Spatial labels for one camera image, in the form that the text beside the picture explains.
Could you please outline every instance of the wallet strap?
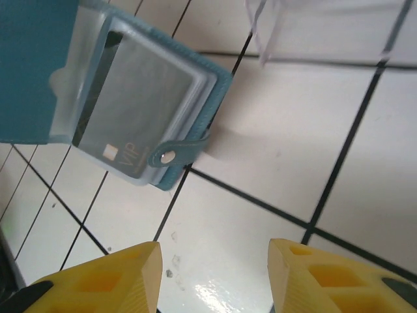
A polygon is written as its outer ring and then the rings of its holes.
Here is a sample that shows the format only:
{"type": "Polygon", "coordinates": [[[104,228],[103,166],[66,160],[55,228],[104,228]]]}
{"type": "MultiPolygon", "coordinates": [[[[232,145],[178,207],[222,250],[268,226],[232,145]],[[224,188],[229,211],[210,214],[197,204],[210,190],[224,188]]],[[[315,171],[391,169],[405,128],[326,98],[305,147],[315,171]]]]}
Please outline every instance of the wallet strap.
{"type": "Polygon", "coordinates": [[[149,156],[148,164],[153,168],[187,165],[194,162],[209,140],[206,131],[200,140],[180,140],[161,143],[149,156]]]}

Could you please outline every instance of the teal card holder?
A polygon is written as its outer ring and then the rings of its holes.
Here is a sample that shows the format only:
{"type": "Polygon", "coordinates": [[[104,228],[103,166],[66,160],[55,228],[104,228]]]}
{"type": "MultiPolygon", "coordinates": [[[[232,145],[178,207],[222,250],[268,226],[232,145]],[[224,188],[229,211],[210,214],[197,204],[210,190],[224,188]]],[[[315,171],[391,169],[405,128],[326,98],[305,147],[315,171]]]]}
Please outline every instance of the teal card holder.
{"type": "MultiPolygon", "coordinates": [[[[66,65],[68,67],[68,60],[71,58],[70,46],[74,40],[74,23],[80,5],[98,12],[97,16],[102,21],[101,28],[96,30],[96,46],[81,48],[81,51],[89,49],[91,53],[89,66],[72,68],[71,75],[76,76],[78,72],[85,75],[82,81],[83,88],[78,86],[81,92],[77,97],[87,96],[102,53],[102,49],[98,47],[100,44],[103,46],[106,40],[103,36],[106,31],[103,29],[110,27],[114,20],[133,27],[151,42],[185,60],[191,67],[215,77],[212,88],[204,97],[204,103],[198,107],[198,112],[190,127],[186,129],[184,137],[181,140],[160,142],[151,149],[145,160],[149,168],[158,169],[158,175],[154,175],[149,183],[159,189],[169,190],[180,177],[184,166],[198,157],[209,140],[207,127],[231,85],[232,75],[165,33],[103,1],[2,1],[0,19],[6,21],[6,31],[0,40],[0,142],[71,143],[74,134],[68,129],[72,129],[72,125],[64,131],[56,132],[54,124],[57,114],[62,111],[60,97],[64,94],[67,100],[70,99],[67,102],[72,104],[75,103],[72,101],[75,95],[67,95],[69,92],[60,91],[60,87],[56,86],[51,77],[59,69],[66,65]]],[[[66,76],[60,77],[60,84],[64,85],[66,79],[66,76]]],[[[72,115],[68,119],[71,120],[74,116],[79,118],[81,109],[71,110],[72,115]]],[[[66,118],[66,113],[60,113],[61,120],[66,118]]],[[[118,174],[117,170],[108,164],[100,165],[118,174]]]]}

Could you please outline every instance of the clear acrylic holder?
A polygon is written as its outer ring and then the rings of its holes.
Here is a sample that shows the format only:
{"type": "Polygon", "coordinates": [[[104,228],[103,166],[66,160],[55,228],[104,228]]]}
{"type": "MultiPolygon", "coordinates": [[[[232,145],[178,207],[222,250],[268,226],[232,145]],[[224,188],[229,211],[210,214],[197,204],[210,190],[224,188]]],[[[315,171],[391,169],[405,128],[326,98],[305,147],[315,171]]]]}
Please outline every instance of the clear acrylic holder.
{"type": "Polygon", "coordinates": [[[391,56],[405,0],[246,0],[262,64],[378,62],[391,56]]]}

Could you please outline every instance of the floor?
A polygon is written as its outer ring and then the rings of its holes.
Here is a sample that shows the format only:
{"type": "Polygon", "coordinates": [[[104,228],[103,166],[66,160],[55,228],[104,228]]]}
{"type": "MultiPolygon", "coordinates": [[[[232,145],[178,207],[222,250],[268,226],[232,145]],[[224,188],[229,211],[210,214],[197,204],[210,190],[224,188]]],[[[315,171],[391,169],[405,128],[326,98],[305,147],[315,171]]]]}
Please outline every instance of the floor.
{"type": "Polygon", "coordinates": [[[267,313],[266,255],[277,237],[417,283],[413,20],[394,46],[400,67],[261,68],[242,0],[112,3],[235,80],[210,145],[170,192],[130,185],[67,145],[0,144],[0,227],[27,284],[158,240],[161,312],[267,313]]]}

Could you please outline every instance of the card chip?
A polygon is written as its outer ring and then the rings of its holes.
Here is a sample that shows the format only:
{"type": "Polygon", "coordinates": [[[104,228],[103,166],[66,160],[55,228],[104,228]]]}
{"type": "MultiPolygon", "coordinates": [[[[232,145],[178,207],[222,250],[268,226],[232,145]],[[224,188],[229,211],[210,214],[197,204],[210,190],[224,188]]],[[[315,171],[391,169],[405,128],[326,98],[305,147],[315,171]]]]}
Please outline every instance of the card chip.
{"type": "Polygon", "coordinates": [[[117,155],[117,151],[119,150],[116,147],[107,144],[103,152],[103,157],[108,158],[110,161],[114,161],[117,155]]]}

